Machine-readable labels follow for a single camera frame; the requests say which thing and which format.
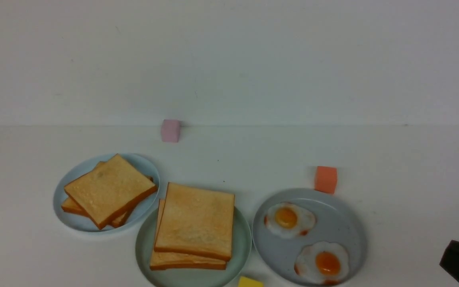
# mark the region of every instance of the plate rim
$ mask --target plate rim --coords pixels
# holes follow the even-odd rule
[[[244,270],[244,268],[247,266],[247,262],[249,261],[249,257],[250,257],[250,254],[251,254],[251,251],[253,249],[253,232],[251,230],[251,227],[249,225],[249,222],[247,221],[247,219],[245,218],[244,214],[242,213],[242,211],[240,211],[240,209],[238,209],[238,207],[234,206],[234,209],[238,212],[238,215],[237,216],[240,216],[242,218],[242,221],[245,223],[245,226],[247,227],[246,228],[246,233],[248,234],[248,240],[249,240],[249,244],[246,248],[246,258],[244,260],[244,264],[242,265],[242,267],[238,270],[237,273],[235,273],[234,276],[231,277],[230,280],[226,281],[226,282],[223,282],[221,285],[210,285],[209,287],[224,287],[226,286],[227,284],[229,284],[231,281],[233,281],[235,278],[237,278],[241,273],[242,273],[242,270]],[[158,212],[158,207],[155,208],[154,210],[152,210],[148,216],[146,217],[146,219],[143,221],[143,223],[141,224],[141,226],[139,227],[139,230],[137,232],[137,235],[135,236],[135,245],[134,245],[134,253],[135,253],[135,263],[137,264],[137,267],[139,269],[139,272],[142,274],[142,276],[146,279],[146,281],[148,283],[150,283],[152,286],[155,286],[157,287],[157,285],[155,285],[154,283],[152,283],[149,279],[148,279],[148,276],[146,276],[146,274],[142,271],[141,267],[139,266],[139,261],[138,260],[138,239],[139,239],[139,236],[141,234],[141,231],[144,227],[144,224],[146,223],[146,221],[150,218],[150,216],[152,216],[152,214],[154,214],[156,211]]]
[[[319,285],[319,284],[314,284],[314,283],[310,284],[310,285],[299,284],[298,282],[292,282],[288,278],[284,278],[284,276],[282,276],[281,274],[275,272],[275,270],[272,267],[270,267],[269,263],[267,263],[267,261],[263,259],[263,256],[262,256],[260,250],[257,248],[257,244],[256,244],[256,241],[255,241],[255,232],[254,232],[255,228],[254,227],[255,227],[255,223],[261,221],[261,220],[258,220],[258,218],[257,218],[258,212],[260,211],[260,209],[262,209],[262,207],[265,205],[265,203],[267,203],[269,200],[271,200],[271,199],[273,199],[275,197],[281,196],[283,194],[291,193],[292,191],[297,191],[297,192],[305,191],[305,192],[312,193],[315,190],[314,189],[308,189],[308,188],[302,188],[302,187],[301,188],[292,188],[292,189],[283,189],[283,190],[281,190],[281,191],[279,191],[279,192],[277,192],[275,194],[272,194],[271,196],[267,197],[265,200],[263,200],[263,202],[260,204],[260,206],[256,209],[255,215],[253,216],[253,223],[251,224],[251,236],[253,238],[253,245],[254,245],[254,247],[256,249],[256,253],[258,254],[258,256],[260,256],[260,259],[262,260],[262,262],[265,263],[265,265],[268,267],[268,269],[270,271],[272,271],[275,275],[279,276],[280,278],[286,280],[287,282],[289,282],[291,284],[304,286],[304,287],[323,287],[324,285]],[[317,192],[317,196],[330,198],[330,200],[336,200],[337,202],[342,204],[347,209],[347,211],[349,211],[356,218],[356,220],[357,220],[356,223],[358,225],[357,226],[357,230],[361,230],[362,231],[362,232],[359,232],[360,236],[363,239],[363,243],[364,243],[363,255],[362,255],[361,263],[359,264],[359,266],[357,267],[355,272],[348,279],[346,279],[343,282],[335,285],[335,286],[340,286],[340,285],[346,284],[350,280],[352,280],[352,278],[354,278],[359,273],[359,271],[362,269],[362,267],[366,263],[366,260],[367,260],[367,257],[368,257],[368,236],[366,235],[366,229],[364,229],[364,225],[362,224],[360,218],[353,211],[353,209],[350,208],[350,206],[348,204],[346,204],[343,200],[341,200],[340,198],[337,198],[337,197],[335,197],[333,195],[324,194],[324,193],[322,193],[320,191],[315,191],[315,192]]]
[[[122,226],[120,227],[117,227],[117,228],[113,228],[113,229],[109,229],[109,230],[99,230],[99,231],[88,231],[88,230],[80,230],[80,229],[76,229],[74,227],[71,227],[69,225],[67,225],[66,223],[64,223],[58,216],[58,213],[56,211],[56,204],[55,204],[55,198],[56,198],[56,193],[58,192],[58,189],[61,188],[60,187],[60,183],[63,181],[63,179],[67,176],[67,174],[69,174],[72,170],[78,168],[79,166],[81,165],[84,165],[86,162],[88,161],[92,161],[92,160],[95,160],[96,158],[104,158],[104,157],[108,157],[108,158],[111,158],[112,156],[115,156],[116,154],[120,154],[122,155],[122,157],[125,158],[125,156],[136,156],[137,158],[140,158],[140,160],[144,160],[144,161],[147,161],[149,164],[151,164],[154,169],[157,171],[157,181],[158,181],[158,186],[157,186],[157,191],[155,191],[153,194],[151,194],[149,197],[153,196],[153,200],[151,201],[151,204],[150,204],[150,207],[148,207],[148,209],[144,210],[143,213],[138,216],[137,218],[131,220],[131,221],[128,221],[128,222],[125,222],[125,224],[123,224]],[[160,191],[160,188],[161,188],[162,184],[161,184],[161,177],[160,177],[160,172],[159,172],[159,169],[157,168],[157,166],[151,161],[149,160],[146,156],[144,156],[143,154],[140,154],[140,153],[131,153],[131,152],[117,152],[117,153],[107,153],[107,154],[102,154],[102,155],[97,155],[97,156],[93,156],[91,158],[88,158],[86,160],[83,160],[82,162],[78,163],[77,165],[75,165],[74,167],[72,167],[71,169],[69,169],[61,178],[60,180],[58,181],[58,183],[56,184],[56,188],[54,189],[54,192],[53,192],[53,198],[52,198],[52,206],[53,206],[53,212],[54,212],[54,215],[56,217],[56,220],[59,221],[64,227],[66,227],[67,229],[69,229],[70,231],[73,231],[73,232],[78,232],[78,234],[87,234],[87,235],[90,235],[90,236],[106,236],[106,235],[110,235],[110,234],[115,234],[115,233],[119,233],[119,232],[122,232],[122,231],[125,231],[125,230],[128,230],[130,227],[134,226],[135,224],[137,224],[140,220],[142,220],[145,216],[148,215],[149,211],[154,207],[155,205],[155,202],[157,201],[157,198],[158,198],[158,194],[159,194],[159,191]],[[61,212],[64,212],[62,209],[61,209],[61,206],[58,207],[58,209],[61,211]]]

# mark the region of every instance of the mint green plate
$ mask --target mint green plate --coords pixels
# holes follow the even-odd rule
[[[135,240],[135,259],[143,275],[156,287],[223,287],[240,274],[253,244],[247,220],[235,207],[233,213],[233,245],[226,270],[168,269],[150,270],[158,209],[144,221]]]

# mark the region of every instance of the toast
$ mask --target toast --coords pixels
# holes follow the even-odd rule
[[[93,221],[103,229],[155,191],[157,186],[116,154],[104,165],[64,187]]]
[[[159,231],[162,212],[164,210],[164,200],[159,200],[159,214],[157,215],[157,227],[155,228],[155,239]],[[174,252],[155,252],[151,251],[150,269],[166,270],[170,268],[199,268],[199,269],[226,269],[226,261],[202,256],[192,256],[190,254]]]
[[[95,166],[95,168],[100,167],[104,163],[105,163],[104,161],[99,161],[97,165]],[[151,176],[148,176],[148,175],[145,175],[145,176],[149,180],[151,180],[151,182],[153,182],[153,178]],[[86,213],[86,211],[84,211],[77,203],[75,203],[74,200],[72,200],[69,197],[67,197],[67,199],[65,199],[65,201],[61,204],[61,209],[70,214],[77,214],[80,216],[88,217],[88,214]],[[131,216],[132,210],[133,209],[126,211],[124,214],[118,216],[116,219],[111,221],[109,225],[111,225],[114,228],[123,226],[125,222],[127,222],[127,219],[129,219],[129,217]]]
[[[169,182],[155,252],[229,261],[235,195]]]

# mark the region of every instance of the egg white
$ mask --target egg white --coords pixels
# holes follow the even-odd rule
[[[330,252],[339,260],[341,270],[337,275],[321,274],[316,266],[316,256],[321,252]],[[314,284],[324,284],[326,280],[342,282],[350,271],[348,252],[339,243],[320,241],[313,245],[308,245],[302,249],[297,260],[295,260],[295,272],[309,282]]]
[[[297,215],[297,224],[293,228],[284,228],[275,221],[275,213],[284,207],[291,209]],[[305,234],[301,234],[301,232],[307,234],[315,224],[316,217],[311,211],[288,202],[282,202],[271,206],[267,211],[265,220],[266,228],[269,229],[272,234],[284,239],[304,236]]]

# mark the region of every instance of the pink cube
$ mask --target pink cube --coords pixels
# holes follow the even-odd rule
[[[163,142],[178,142],[180,139],[180,121],[164,120],[161,127],[161,137]]]

